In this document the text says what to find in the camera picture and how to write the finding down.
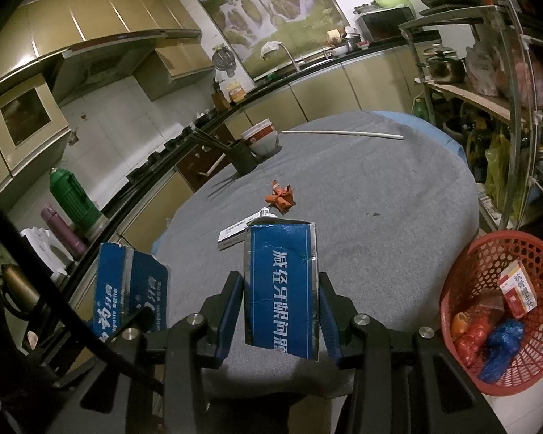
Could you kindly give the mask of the white red bowl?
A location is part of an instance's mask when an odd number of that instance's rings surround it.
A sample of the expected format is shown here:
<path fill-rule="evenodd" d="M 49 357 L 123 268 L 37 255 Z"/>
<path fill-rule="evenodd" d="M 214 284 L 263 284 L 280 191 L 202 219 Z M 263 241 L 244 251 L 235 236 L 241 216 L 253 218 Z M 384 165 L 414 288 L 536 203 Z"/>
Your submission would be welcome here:
<path fill-rule="evenodd" d="M 279 146 L 278 132 L 269 119 L 248 128 L 241 137 L 250 150 L 259 157 L 270 156 Z"/>

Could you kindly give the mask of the red plastic bag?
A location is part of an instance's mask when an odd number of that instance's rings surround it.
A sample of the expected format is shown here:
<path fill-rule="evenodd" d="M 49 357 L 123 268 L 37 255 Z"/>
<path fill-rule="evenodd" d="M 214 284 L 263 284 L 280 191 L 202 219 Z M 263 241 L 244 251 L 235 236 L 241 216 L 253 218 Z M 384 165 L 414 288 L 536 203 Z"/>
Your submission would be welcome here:
<path fill-rule="evenodd" d="M 493 311 L 480 310 L 472 319 L 467 331 L 454 342 L 458 358 L 466 367 L 472 366 L 494 328 Z"/>

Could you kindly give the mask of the blue plastic bag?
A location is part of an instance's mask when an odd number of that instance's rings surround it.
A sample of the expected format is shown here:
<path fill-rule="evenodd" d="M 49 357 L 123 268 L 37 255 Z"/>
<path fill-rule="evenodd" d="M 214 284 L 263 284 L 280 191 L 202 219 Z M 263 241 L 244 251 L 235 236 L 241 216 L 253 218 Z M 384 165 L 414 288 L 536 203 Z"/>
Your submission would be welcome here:
<path fill-rule="evenodd" d="M 488 384 L 494 384 L 501 379 L 520 351 L 524 333 L 524 323 L 516 319 L 506 320 L 495 328 L 485 343 L 487 359 L 478 379 Z"/>

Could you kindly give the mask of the white medicine box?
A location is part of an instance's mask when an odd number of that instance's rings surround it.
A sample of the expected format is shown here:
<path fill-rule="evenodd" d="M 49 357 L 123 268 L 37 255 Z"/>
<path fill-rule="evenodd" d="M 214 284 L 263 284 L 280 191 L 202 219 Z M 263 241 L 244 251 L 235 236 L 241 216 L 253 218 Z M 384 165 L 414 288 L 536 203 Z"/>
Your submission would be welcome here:
<path fill-rule="evenodd" d="M 242 242 L 245 239 L 245 233 L 248 225 L 255 220 L 255 214 L 251 214 L 249 217 L 245 217 L 241 221 L 222 229 L 222 231 L 219 232 L 218 237 L 219 250 L 222 251 Z"/>

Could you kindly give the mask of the white plastic jug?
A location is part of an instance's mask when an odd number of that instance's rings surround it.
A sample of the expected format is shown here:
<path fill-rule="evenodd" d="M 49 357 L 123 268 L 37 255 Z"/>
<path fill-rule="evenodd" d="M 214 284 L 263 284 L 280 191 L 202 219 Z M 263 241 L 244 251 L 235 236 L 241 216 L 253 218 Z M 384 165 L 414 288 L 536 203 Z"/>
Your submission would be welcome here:
<path fill-rule="evenodd" d="M 62 280 L 68 277 L 67 269 L 73 261 L 52 231 L 33 226 L 22 229 L 20 235 L 29 242 L 34 252 L 52 271 L 52 281 L 61 284 Z"/>

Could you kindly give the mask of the small orange wrapper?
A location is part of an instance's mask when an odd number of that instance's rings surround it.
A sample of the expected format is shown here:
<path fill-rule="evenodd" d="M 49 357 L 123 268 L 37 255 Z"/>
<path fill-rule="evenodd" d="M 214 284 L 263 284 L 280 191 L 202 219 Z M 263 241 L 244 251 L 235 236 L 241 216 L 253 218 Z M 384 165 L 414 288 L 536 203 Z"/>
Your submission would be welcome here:
<path fill-rule="evenodd" d="M 470 327 L 470 317 L 464 312 L 458 312 L 454 315 L 450 325 L 450 335 L 453 341 L 457 340 L 461 336 L 467 333 Z"/>

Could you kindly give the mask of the purple bottle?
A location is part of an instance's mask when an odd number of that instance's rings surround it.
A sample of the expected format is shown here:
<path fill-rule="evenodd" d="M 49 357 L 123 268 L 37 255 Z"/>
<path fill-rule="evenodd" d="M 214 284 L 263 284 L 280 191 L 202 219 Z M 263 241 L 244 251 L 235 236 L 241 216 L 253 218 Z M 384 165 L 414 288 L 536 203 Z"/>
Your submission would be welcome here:
<path fill-rule="evenodd" d="M 41 218 L 60 244 L 66 248 L 74 260 L 80 260 L 86 253 L 86 246 L 74 233 L 62 216 L 50 204 L 45 204 L 41 209 Z"/>

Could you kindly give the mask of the red plastic basket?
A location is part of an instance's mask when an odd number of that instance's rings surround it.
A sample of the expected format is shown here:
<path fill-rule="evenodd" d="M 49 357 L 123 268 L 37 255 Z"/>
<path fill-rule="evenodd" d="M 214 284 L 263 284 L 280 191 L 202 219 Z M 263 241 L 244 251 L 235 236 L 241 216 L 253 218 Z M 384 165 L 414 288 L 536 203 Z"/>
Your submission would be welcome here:
<path fill-rule="evenodd" d="M 500 273 L 517 259 L 522 261 L 529 273 L 538 306 L 519 319 L 525 325 L 520 351 L 502 378 L 488 384 L 478 379 L 487 359 L 487 341 L 475 363 L 466 367 L 458 358 L 450 325 L 458 312 L 467 314 L 471 322 L 480 310 L 493 311 L 493 330 L 506 320 L 516 319 L 511 315 L 497 281 Z M 506 397 L 519 394 L 536 384 L 543 378 L 543 241 L 525 232 L 505 230 L 489 233 L 467 245 L 445 278 L 440 297 L 440 324 L 447 349 L 482 393 Z"/>

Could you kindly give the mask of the range hood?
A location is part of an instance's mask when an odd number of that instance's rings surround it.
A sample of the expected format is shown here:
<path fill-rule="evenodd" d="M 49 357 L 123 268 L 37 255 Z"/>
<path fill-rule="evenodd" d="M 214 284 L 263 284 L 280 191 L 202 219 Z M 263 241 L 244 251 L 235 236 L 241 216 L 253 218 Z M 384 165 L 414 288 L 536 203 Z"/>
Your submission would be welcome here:
<path fill-rule="evenodd" d="M 45 79 L 62 106 L 131 76 L 164 42 L 198 42 L 199 29 L 148 29 L 96 38 L 31 60 L 0 77 L 0 97 L 33 76 Z"/>

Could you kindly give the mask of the crumpled orange wrapper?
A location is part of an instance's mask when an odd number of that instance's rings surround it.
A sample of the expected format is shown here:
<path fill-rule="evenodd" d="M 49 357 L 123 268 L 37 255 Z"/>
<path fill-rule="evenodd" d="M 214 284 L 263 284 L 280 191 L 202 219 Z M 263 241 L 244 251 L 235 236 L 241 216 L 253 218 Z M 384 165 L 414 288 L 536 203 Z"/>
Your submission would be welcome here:
<path fill-rule="evenodd" d="M 271 182 L 271 193 L 266 196 L 265 200 L 281 214 L 286 214 L 295 205 L 291 186 L 282 187 L 276 180 Z"/>

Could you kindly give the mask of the waterfall wall picture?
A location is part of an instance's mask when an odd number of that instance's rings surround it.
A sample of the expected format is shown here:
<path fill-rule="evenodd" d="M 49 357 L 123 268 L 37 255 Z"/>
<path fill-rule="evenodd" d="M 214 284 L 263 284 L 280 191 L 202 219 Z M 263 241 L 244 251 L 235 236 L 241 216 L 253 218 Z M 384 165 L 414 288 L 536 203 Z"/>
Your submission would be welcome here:
<path fill-rule="evenodd" d="M 335 0 L 199 0 L 249 76 L 319 48 L 348 21 Z"/>

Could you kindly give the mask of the orange white cardboard box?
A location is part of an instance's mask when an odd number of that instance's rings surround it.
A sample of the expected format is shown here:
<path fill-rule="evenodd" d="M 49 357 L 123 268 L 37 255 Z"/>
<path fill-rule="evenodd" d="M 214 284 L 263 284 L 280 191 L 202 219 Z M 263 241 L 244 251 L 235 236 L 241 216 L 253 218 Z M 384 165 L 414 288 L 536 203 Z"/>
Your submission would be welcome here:
<path fill-rule="evenodd" d="M 535 288 L 520 259 L 500 273 L 497 284 L 513 318 L 524 318 L 538 306 Z"/>

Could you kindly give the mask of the steel pot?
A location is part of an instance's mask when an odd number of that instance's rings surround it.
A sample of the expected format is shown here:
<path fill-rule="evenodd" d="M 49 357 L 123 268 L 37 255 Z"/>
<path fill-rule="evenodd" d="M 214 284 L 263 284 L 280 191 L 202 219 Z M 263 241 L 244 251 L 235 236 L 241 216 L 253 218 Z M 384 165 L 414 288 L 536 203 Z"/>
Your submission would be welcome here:
<path fill-rule="evenodd" d="M 465 81 L 465 65 L 457 52 L 442 44 L 433 44 L 423 52 L 430 77 L 437 83 L 454 84 Z"/>

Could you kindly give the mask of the blue toothpaste box piece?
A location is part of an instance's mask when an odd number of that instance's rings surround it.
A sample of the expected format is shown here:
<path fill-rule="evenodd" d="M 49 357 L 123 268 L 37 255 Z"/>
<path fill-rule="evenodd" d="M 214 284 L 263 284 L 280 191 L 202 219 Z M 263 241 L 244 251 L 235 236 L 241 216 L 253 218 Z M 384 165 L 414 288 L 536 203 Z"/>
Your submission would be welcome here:
<path fill-rule="evenodd" d="M 154 315 L 153 332 L 167 328 L 171 270 L 154 256 L 117 243 L 99 248 L 94 316 L 95 335 L 106 341 L 141 308 Z"/>

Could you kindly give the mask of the white tissue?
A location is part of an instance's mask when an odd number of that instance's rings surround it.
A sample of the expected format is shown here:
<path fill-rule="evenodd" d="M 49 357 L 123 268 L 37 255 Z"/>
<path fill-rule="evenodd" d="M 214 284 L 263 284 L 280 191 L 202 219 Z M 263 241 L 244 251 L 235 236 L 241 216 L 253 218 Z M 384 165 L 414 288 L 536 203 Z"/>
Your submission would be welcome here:
<path fill-rule="evenodd" d="M 275 217 L 275 214 L 273 214 L 269 208 L 263 207 L 255 214 L 255 217 Z"/>

